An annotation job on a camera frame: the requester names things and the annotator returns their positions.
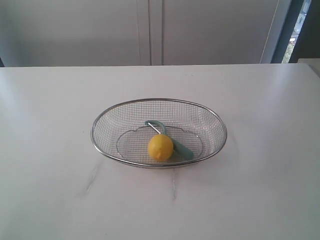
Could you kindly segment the blue window frame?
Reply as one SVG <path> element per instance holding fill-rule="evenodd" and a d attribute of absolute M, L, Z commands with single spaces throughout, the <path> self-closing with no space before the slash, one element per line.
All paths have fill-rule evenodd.
<path fill-rule="evenodd" d="M 272 64 L 288 64 L 307 17 L 312 0 L 291 0 L 275 51 Z"/>

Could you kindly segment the teal handled peeler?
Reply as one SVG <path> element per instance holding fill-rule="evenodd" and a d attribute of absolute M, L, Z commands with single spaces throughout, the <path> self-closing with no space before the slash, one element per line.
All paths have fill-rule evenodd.
<path fill-rule="evenodd" d="M 182 158 L 187 161 L 190 161 L 194 158 L 194 153 L 189 148 L 167 134 L 167 128 L 162 122 L 158 120 L 147 120 L 144 122 L 144 124 L 155 130 L 157 134 L 164 134 L 168 136 L 173 142 L 173 151 L 176 151 Z"/>

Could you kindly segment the yellow lemon with red sticker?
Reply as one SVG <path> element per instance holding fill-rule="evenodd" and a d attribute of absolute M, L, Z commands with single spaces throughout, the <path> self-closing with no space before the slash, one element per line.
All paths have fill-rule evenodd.
<path fill-rule="evenodd" d="M 165 134 L 154 135 L 147 146 L 148 155 L 155 161 L 165 162 L 173 154 L 173 141 Z"/>

